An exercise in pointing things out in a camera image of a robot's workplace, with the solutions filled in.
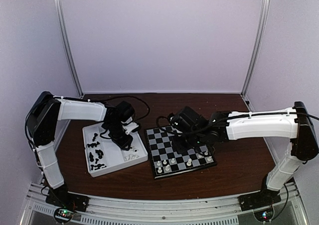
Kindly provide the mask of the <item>white king piece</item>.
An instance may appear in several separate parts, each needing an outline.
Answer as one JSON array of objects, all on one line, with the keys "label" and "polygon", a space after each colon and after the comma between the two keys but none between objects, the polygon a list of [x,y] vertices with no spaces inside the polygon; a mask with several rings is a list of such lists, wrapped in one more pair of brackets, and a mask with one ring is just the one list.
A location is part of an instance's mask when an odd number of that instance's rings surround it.
[{"label": "white king piece", "polygon": [[186,163],[187,167],[191,167],[192,166],[192,159],[189,158],[187,163]]}]

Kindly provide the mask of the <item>white compartment tray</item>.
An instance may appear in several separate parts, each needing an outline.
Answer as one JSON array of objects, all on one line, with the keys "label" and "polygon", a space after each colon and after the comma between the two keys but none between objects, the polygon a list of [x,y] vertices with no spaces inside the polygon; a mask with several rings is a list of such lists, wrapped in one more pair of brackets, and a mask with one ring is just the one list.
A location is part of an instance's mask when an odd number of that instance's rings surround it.
[{"label": "white compartment tray", "polygon": [[124,150],[122,150],[119,146],[117,146],[115,143],[113,143],[109,139],[103,139],[100,137],[103,150],[105,153],[105,157],[106,157],[107,168],[100,169],[93,172],[89,171],[86,142],[88,142],[89,135],[94,132],[98,133],[99,137],[101,136],[101,133],[104,132],[101,123],[86,126],[82,129],[85,156],[86,156],[86,162],[87,162],[87,170],[92,177],[98,177],[101,175],[109,174],[121,169],[125,169],[128,167],[143,163],[148,160],[147,150],[141,140],[140,135],[137,132],[134,132],[131,134],[131,136],[133,137],[131,148],[135,147],[139,150],[139,158],[131,160],[131,161],[124,161],[123,154],[122,154]]}]

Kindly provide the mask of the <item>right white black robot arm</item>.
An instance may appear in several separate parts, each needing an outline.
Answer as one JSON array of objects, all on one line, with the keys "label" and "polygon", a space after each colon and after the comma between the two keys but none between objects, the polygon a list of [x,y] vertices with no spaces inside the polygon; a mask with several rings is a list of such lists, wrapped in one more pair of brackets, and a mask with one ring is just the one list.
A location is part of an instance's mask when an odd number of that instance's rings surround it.
[{"label": "right white black robot arm", "polygon": [[301,164],[319,153],[317,136],[304,103],[295,102],[291,108],[270,112],[216,112],[205,119],[190,107],[170,114],[168,121],[178,133],[173,145],[195,147],[255,137],[285,137],[290,144],[283,158],[262,182],[256,194],[259,205],[267,205],[293,176]]}]

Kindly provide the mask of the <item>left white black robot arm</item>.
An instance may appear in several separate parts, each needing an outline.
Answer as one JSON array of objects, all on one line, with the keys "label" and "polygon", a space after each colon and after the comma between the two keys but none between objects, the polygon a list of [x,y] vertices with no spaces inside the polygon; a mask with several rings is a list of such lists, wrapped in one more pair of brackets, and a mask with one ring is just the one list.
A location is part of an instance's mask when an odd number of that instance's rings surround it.
[{"label": "left white black robot arm", "polygon": [[54,150],[55,131],[61,120],[91,120],[103,122],[109,138],[121,149],[128,149],[133,141],[126,132],[125,122],[131,122],[135,110],[126,101],[109,106],[100,101],[64,98],[49,91],[42,92],[25,120],[25,132],[38,166],[44,173],[53,200],[61,207],[72,202],[68,188],[60,172]]}]

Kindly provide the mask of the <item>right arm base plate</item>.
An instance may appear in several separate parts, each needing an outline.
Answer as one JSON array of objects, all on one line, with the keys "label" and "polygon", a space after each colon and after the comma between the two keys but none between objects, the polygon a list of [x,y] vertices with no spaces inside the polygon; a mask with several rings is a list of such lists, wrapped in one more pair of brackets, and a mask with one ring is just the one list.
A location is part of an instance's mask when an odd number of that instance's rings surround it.
[{"label": "right arm base plate", "polygon": [[254,210],[266,206],[270,206],[273,203],[281,201],[279,195],[265,194],[262,192],[256,192],[238,197],[241,211]]}]

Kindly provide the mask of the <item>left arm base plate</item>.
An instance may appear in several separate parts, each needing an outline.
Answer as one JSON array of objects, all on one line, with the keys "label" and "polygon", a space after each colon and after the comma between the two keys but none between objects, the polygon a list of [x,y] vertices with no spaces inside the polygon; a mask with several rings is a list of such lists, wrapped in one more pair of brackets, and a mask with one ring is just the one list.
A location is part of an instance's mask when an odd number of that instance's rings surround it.
[{"label": "left arm base plate", "polygon": [[45,202],[57,207],[66,208],[71,211],[86,212],[89,197],[76,194],[67,194],[66,197],[56,198],[53,194],[49,194]]}]

